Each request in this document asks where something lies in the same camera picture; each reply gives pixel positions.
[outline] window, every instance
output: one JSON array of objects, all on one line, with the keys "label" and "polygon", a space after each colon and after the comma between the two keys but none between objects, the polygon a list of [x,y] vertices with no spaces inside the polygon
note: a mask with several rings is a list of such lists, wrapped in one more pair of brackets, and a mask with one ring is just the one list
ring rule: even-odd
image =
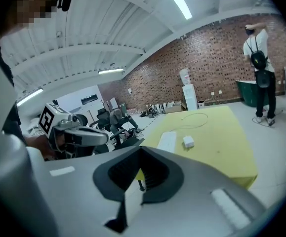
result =
[{"label": "window", "polygon": [[86,104],[88,104],[94,100],[97,100],[97,99],[98,99],[97,95],[92,95],[92,96],[82,98],[82,105],[86,105]]}]

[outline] yellow table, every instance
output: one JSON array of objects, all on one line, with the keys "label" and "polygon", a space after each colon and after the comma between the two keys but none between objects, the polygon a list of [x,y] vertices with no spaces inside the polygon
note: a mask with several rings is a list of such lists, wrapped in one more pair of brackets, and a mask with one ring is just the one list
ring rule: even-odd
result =
[{"label": "yellow table", "polygon": [[[228,106],[169,113],[141,146],[156,148],[162,134],[168,131],[177,132],[175,154],[206,163],[247,189],[256,179],[253,151]],[[184,136],[191,136],[195,146],[184,148]],[[141,170],[136,179],[144,180]]]}]

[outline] green bin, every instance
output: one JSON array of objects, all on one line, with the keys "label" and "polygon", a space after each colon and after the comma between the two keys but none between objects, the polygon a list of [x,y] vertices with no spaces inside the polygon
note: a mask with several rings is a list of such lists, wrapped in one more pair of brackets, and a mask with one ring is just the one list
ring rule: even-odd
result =
[{"label": "green bin", "polygon": [[[257,107],[257,84],[256,81],[236,81],[241,97],[251,107]],[[265,94],[263,106],[269,104],[268,94]]]},{"label": "green bin", "polygon": [[123,103],[123,104],[120,104],[120,108],[121,108],[121,111],[122,113],[125,115],[127,114],[127,109],[126,109],[126,105]]}]

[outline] brick wall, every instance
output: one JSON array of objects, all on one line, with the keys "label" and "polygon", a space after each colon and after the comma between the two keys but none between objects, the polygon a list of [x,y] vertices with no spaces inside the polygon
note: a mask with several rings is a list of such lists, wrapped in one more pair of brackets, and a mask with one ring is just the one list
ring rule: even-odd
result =
[{"label": "brick wall", "polygon": [[[243,61],[243,44],[247,39],[244,27],[258,22],[268,25],[268,56],[276,70],[277,81],[283,81],[286,65],[284,20],[278,15],[244,15],[203,26],[188,33],[184,40],[169,43],[121,81],[106,83],[102,97],[112,91],[128,109],[139,110],[145,109],[146,104],[183,100],[179,71],[189,68],[198,100],[210,98],[212,91],[215,92],[213,102],[238,99],[235,80],[254,80],[253,68]],[[277,84],[277,91],[283,90],[283,83]]]}]

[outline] person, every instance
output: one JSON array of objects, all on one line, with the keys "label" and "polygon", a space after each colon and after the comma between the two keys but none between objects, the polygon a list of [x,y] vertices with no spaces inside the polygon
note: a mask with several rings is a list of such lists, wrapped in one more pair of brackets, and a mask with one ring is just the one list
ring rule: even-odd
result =
[{"label": "person", "polygon": [[[48,16],[48,13],[54,11],[56,3],[57,0],[0,0],[0,39],[27,27],[34,22],[34,18]],[[1,47],[0,67],[14,87],[11,69],[1,56]],[[13,134],[22,140],[25,145],[39,149],[44,158],[55,156],[55,152],[50,148],[45,135],[25,138],[22,135],[20,124],[21,121],[15,103],[2,128],[5,134]],[[64,143],[63,136],[57,138],[57,142],[59,146],[62,146]]]},{"label": "person", "polygon": [[[244,56],[245,61],[250,61],[252,51],[255,52],[258,50],[262,51],[265,57],[268,57],[268,33],[267,25],[265,23],[258,23],[254,25],[245,26],[248,39],[244,43]],[[276,110],[276,77],[275,69],[271,65],[271,61],[268,57],[267,66],[265,68],[266,73],[269,76],[269,86],[260,87],[257,84],[257,111],[256,111],[256,120],[258,123],[262,122],[262,111],[264,106],[265,93],[267,92],[269,98],[269,111],[267,114],[267,122],[271,124],[275,118]],[[255,77],[257,81],[258,69],[255,68]]]},{"label": "person", "polygon": [[[118,132],[118,129],[123,129],[122,125],[130,122],[136,132],[141,132],[144,129],[138,128],[138,125],[134,121],[134,119],[131,116],[125,116],[120,109],[115,109],[110,113],[110,130],[113,132],[113,134],[116,134]],[[127,131],[124,132],[126,137],[129,136],[129,133]]]}]

